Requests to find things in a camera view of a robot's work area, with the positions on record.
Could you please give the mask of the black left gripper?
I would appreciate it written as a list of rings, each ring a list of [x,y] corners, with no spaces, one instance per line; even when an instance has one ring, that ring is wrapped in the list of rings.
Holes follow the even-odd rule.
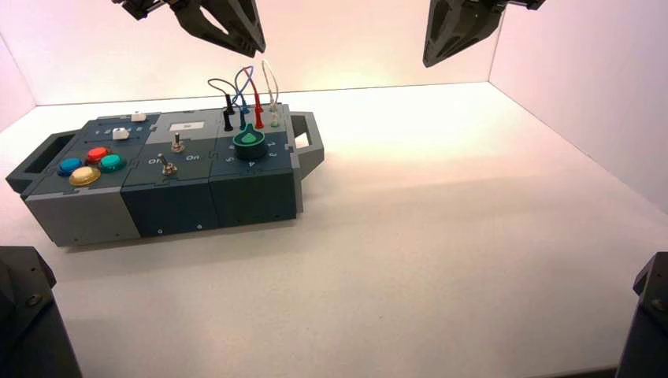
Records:
[[[264,53],[266,44],[254,1],[112,0],[136,20],[169,5],[190,35],[247,57]]]

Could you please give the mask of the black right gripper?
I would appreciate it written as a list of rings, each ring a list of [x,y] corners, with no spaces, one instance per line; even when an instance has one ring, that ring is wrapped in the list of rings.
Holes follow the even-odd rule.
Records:
[[[507,0],[538,10],[545,0]],[[489,37],[499,26],[504,1],[432,0],[429,3],[423,64],[432,67]]]

